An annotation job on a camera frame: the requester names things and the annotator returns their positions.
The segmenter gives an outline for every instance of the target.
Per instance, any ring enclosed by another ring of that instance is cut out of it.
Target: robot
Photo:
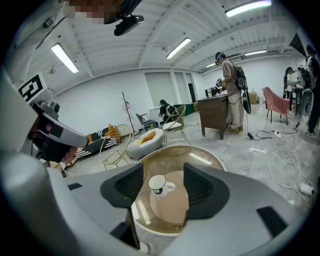
[[[33,95],[35,86],[23,90],[29,81],[19,91],[1,71],[0,186],[7,207],[53,255],[143,255],[131,210],[143,165],[67,178],[45,168],[38,158],[59,162],[71,146],[84,147],[88,140],[59,122],[59,104],[40,74],[37,80],[43,88]],[[189,210],[183,231],[161,255],[275,254],[304,223],[259,181],[189,163],[183,171]]]

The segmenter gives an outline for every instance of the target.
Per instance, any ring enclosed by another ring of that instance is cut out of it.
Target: cup
[[[149,179],[148,185],[158,197],[165,197],[176,188],[176,185],[172,182],[167,182],[166,177],[162,174],[152,176]]]

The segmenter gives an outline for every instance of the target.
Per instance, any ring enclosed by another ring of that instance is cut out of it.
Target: gray chair
[[[147,120],[145,121],[144,118],[142,117],[142,115],[139,115],[137,113],[135,113],[136,117],[139,119],[140,124],[142,125],[142,127],[145,129],[145,131],[148,131],[148,127],[152,124],[155,125],[156,128],[159,127],[158,122],[155,120]]]

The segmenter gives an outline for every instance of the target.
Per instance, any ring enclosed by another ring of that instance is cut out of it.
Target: table
[[[206,135],[205,128],[220,130],[220,139],[224,139],[224,133],[231,123],[228,120],[228,96],[216,95],[210,98],[198,100],[198,109],[201,120],[202,135]]]
[[[137,225],[165,236],[176,236],[182,231],[189,209],[188,194],[184,187],[185,162],[225,171],[218,158],[195,146],[174,145],[149,154],[139,162],[144,166],[143,186],[131,207]],[[149,179],[157,174],[164,175],[168,182],[175,184],[175,190],[165,197],[158,197],[148,186]]]

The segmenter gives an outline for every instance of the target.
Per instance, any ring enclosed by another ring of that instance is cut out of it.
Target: wooden cabinet
[[[198,100],[198,109],[201,120],[202,135],[206,135],[205,128],[220,130],[220,139],[224,139],[224,132],[229,126],[228,120],[228,96],[216,95],[211,98]]]

